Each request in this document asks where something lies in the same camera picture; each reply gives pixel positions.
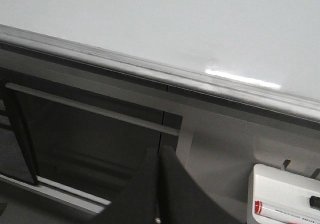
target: marker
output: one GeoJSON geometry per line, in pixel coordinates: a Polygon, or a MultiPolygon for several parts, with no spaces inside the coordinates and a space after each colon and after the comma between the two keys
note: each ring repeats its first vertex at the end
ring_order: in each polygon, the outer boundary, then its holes
{"type": "Polygon", "coordinates": [[[254,202],[254,213],[286,224],[320,224],[320,220],[272,206],[261,201],[254,202]]]}

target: white marker holder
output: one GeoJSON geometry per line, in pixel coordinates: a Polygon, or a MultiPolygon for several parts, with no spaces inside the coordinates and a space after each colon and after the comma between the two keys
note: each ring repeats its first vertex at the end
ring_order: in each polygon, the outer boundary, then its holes
{"type": "Polygon", "coordinates": [[[255,214],[255,201],[320,220],[320,211],[310,207],[311,196],[320,197],[320,181],[256,164],[249,178],[247,224],[283,224],[255,214]]]}

